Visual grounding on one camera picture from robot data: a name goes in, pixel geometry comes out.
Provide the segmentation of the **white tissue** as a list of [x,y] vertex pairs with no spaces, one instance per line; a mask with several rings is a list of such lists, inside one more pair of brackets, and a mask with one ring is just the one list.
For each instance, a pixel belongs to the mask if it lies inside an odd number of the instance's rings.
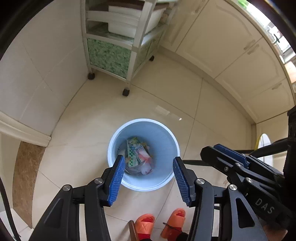
[[151,173],[153,171],[153,164],[149,163],[149,162],[144,162],[141,166],[140,166],[140,172],[143,175],[147,175],[149,173]]

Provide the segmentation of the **blue plastic trash bin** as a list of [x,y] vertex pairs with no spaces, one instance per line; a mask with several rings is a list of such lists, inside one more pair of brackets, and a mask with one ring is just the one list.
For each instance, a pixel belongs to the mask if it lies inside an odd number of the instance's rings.
[[[133,137],[139,139],[145,152],[140,155],[143,157],[141,164],[128,168],[126,140]],[[172,180],[173,159],[180,156],[180,148],[176,137],[165,125],[156,120],[138,118],[126,122],[113,134],[107,150],[109,166],[114,164],[118,155],[125,158],[122,185],[133,191],[150,192]],[[147,175],[140,172],[144,162],[153,164],[153,171]]]

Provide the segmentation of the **round white marble table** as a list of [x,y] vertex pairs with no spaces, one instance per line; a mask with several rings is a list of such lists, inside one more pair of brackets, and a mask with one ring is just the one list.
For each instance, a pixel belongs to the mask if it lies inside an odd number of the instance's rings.
[[270,138],[268,137],[267,134],[263,133],[257,138],[256,144],[255,144],[255,150],[270,144],[271,144]]

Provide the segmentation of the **right orange slipper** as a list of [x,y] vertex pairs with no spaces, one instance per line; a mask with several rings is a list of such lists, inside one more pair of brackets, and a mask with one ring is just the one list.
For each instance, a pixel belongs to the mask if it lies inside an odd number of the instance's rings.
[[169,217],[167,222],[164,222],[164,229],[161,233],[161,237],[166,240],[177,240],[183,235],[183,225],[186,220],[186,212],[183,208],[177,208]]

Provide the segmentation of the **orange slipper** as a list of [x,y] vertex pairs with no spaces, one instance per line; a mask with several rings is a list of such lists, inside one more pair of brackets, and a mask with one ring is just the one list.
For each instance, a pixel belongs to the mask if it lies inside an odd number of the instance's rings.
[[135,222],[135,229],[139,240],[151,240],[155,217],[152,214],[143,214]]
[[183,235],[183,225],[186,220],[186,212],[183,208],[177,208],[169,217],[167,222],[164,222],[164,229],[161,233],[161,237],[166,240],[177,240]]

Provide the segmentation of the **left orange slipper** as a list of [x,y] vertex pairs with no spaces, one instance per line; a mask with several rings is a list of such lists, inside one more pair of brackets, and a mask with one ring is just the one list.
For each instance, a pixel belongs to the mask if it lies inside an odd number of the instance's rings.
[[143,214],[135,222],[135,229],[139,240],[151,240],[155,217],[152,214]]

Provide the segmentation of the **cream lower cabinets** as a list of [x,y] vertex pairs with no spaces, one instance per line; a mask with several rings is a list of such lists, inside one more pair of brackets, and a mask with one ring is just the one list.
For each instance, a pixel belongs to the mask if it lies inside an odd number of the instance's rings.
[[279,52],[242,1],[178,1],[163,47],[215,80],[256,123],[295,105]]

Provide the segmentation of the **white rolling storage cart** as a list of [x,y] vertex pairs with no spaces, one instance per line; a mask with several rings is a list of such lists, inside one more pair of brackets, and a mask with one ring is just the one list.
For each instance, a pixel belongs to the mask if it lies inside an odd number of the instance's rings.
[[88,79],[101,71],[125,82],[153,61],[177,1],[81,1],[81,29]]

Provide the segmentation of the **green dish soap bottle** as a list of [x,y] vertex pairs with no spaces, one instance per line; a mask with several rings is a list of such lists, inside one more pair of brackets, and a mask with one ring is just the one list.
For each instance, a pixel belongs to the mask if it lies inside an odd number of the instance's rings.
[[238,3],[245,9],[247,8],[247,6],[249,4],[247,0],[238,0]]

